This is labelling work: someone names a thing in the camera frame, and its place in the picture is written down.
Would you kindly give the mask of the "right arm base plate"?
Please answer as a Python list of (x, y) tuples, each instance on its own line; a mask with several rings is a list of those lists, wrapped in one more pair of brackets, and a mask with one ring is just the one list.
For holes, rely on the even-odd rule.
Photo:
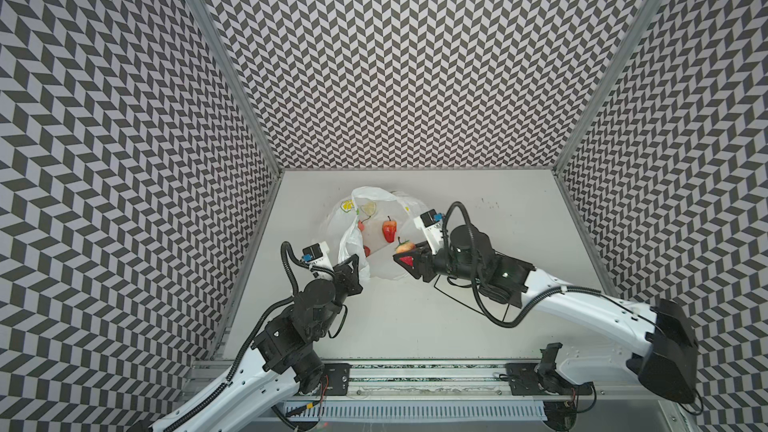
[(505, 382), (513, 396), (558, 395), (576, 398), (594, 394), (594, 384), (575, 384), (559, 374), (556, 359), (563, 344), (550, 343), (541, 349), (538, 362), (507, 363), (498, 379)]

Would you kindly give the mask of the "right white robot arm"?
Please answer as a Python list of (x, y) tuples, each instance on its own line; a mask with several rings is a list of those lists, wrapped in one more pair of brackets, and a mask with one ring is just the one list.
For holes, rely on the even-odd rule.
[(533, 311), (541, 311), (586, 327), (611, 341), (560, 354), (555, 342), (542, 352), (535, 373), (544, 389), (557, 390), (602, 381), (638, 383), (663, 399), (692, 405), (697, 386), (699, 342), (682, 306), (670, 299), (654, 305), (611, 297), (604, 292), (561, 280), (534, 264), (494, 249), (487, 234), (455, 202), (462, 225), (449, 226), (450, 214), (429, 210), (415, 221), (424, 235), (420, 243), (396, 249), (393, 260), (425, 283), (437, 276), (460, 279), (472, 292), (480, 313), (492, 324), (513, 329)]

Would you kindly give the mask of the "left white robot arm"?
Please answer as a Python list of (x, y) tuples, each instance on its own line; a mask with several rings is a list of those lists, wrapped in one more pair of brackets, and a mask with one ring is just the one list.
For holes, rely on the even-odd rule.
[(280, 255), (292, 295), (266, 309), (225, 372), (176, 411), (131, 431), (239, 431), (267, 411), (293, 431), (315, 427), (292, 421), (279, 405), (297, 393), (328, 390), (314, 343), (347, 310), (346, 299), (363, 291), (360, 256), (332, 266), (324, 243), (297, 258), (288, 242)]

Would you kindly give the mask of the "red yellow fake apple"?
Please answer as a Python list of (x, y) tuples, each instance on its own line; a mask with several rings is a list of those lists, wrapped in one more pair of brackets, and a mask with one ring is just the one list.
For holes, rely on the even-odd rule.
[(411, 241), (400, 242), (395, 249), (396, 254), (409, 252), (415, 248), (415, 244)]

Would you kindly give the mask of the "red fake pepper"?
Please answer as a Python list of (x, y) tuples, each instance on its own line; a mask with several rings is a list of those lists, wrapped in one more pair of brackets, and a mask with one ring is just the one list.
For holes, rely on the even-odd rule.
[(387, 243), (394, 243), (397, 236), (397, 222), (391, 217), (387, 217), (382, 223), (381, 231)]

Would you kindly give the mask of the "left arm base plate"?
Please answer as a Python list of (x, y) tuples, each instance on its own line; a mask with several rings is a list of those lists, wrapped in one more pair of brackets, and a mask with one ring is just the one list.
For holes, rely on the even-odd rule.
[(302, 394), (325, 396), (346, 396), (349, 390), (350, 373), (352, 366), (350, 363), (336, 362), (325, 363), (321, 368), (311, 371), (307, 378), (300, 381), (300, 392)]

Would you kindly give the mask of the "white plastic bag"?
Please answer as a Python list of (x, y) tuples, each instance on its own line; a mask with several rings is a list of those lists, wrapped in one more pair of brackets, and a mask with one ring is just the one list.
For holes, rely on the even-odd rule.
[[(393, 260), (395, 249), (400, 242), (425, 240), (414, 219), (428, 210), (423, 201), (401, 191), (358, 187), (331, 207), (315, 240), (327, 243), (333, 264), (357, 254), (363, 284), (372, 278), (400, 280), (407, 272)], [(381, 226), (387, 217), (397, 222), (394, 243), (387, 243), (382, 235)], [(363, 232), (358, 229), (358, 221), (365, 224)]]

